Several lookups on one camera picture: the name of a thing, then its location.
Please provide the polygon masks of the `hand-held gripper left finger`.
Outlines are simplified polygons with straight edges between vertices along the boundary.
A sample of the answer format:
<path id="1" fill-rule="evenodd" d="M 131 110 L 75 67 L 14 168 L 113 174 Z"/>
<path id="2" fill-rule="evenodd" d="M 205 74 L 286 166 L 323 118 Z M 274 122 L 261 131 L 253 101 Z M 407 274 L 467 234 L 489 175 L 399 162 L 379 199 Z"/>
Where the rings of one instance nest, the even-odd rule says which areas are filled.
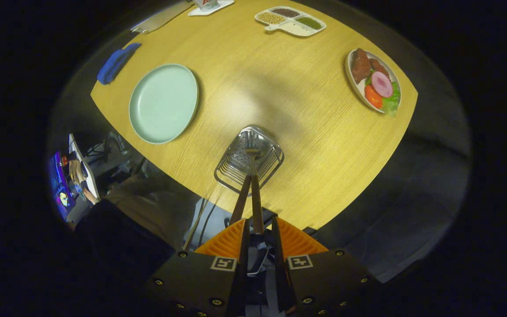
<path id="1" fill-rule="evenodd" d="M 245 311 L 250 222 L 233 223 L 194 252 L 178 251 L 146 281 L 164 317 L 241 317 Z"/>

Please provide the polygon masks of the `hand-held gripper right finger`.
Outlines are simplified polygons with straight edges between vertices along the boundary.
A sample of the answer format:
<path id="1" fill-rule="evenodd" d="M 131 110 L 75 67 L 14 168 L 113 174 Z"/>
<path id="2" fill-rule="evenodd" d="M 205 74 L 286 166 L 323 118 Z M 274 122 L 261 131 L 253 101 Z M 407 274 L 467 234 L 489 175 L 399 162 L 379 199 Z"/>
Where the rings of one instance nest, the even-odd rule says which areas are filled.
<path id="1" fill-rule="evenodd" d="M 281 218 L 272 221 L 278 309 L 291 316 L 357 316 L 371 299 L 368 269 Z"/>

